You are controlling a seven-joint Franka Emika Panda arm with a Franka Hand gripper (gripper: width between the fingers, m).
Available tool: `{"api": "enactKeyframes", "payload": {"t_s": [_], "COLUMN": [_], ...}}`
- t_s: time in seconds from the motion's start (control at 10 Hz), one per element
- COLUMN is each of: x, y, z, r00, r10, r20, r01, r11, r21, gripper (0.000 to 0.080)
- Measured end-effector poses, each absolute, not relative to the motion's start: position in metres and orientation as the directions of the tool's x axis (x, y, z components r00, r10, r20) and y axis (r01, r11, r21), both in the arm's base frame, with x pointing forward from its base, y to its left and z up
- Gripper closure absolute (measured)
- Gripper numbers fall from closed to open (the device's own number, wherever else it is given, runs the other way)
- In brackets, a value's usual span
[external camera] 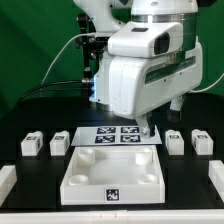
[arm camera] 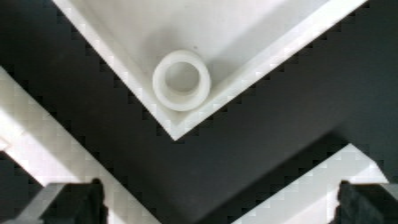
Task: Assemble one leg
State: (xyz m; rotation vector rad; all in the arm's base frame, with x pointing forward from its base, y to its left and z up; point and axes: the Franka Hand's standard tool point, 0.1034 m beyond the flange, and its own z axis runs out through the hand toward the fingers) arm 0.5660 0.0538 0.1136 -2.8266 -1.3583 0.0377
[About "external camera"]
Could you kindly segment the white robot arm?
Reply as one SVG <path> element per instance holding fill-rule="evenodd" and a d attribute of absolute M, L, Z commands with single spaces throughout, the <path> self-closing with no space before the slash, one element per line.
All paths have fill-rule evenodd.
<path fill-rule="evenodd" d="M 202 46 L 197 0 L 73 0 L 107 45 L 90 100 L 134 119 L 149 138 L 148 113 L 199 86 Z"/>

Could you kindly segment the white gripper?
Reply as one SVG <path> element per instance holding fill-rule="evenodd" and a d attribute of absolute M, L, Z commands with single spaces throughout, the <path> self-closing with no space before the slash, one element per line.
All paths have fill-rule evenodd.
<path fill-rule="evenodd" d="M 138 117 L 136 122 L 142 138 L 155 135 L 155 125 L 146 113 L 173 99 L 167 110 L 167 119 L 170 122 L 180 121 L 184 102 L 180 95 L 200 85 L 203 67 L 201 44 L 197 42 L 185 56 L 182 66 L 163 74 L 153 71 L 168 68 L 166 56 L 154 59 L 116 56 L 112 60 L 109 69 L 112 111 L 128 119 Z"/>

